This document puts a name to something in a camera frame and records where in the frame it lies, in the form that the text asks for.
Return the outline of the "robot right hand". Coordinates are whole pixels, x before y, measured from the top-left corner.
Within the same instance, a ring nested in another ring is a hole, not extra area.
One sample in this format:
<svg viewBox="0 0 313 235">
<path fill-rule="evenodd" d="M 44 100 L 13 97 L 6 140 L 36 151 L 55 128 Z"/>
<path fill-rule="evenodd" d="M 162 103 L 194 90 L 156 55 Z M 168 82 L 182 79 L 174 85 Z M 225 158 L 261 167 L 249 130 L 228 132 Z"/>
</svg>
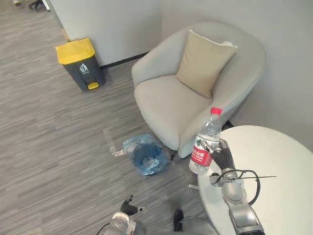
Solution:
<svg viewBox="0 0 313 235">
<path fill-rule="evenodd" d="M 216 148 L 210 146 L 208 141 L 201 141 L 201 146 L 209 153 L 210 157 L 221 170 L 235 169 L 233 157 L 227 141 L 219 139 L 219 141 L 215 141 L 214 143 L 217 143 Z"/>
</svg>

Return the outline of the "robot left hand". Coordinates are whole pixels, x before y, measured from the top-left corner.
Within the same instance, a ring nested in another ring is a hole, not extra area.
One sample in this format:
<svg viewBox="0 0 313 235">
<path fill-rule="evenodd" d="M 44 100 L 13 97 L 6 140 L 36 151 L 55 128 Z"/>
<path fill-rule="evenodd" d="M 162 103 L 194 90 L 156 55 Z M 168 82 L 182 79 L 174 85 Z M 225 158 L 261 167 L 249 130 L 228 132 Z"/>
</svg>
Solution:
<svg viewBox="0 0 313 235">
<path fill-rule="evenodd" d="M 133 195 L 130 195 L 128 198 L 126 198 L 120 207 L 120 212 L 126 214 L 127 216 L 132 216 L 139 212 L 144 212 L 146 210 L 145 207 L 137 207 L 131 205 L 133 197 L 134 197 Z"/>
</svg>

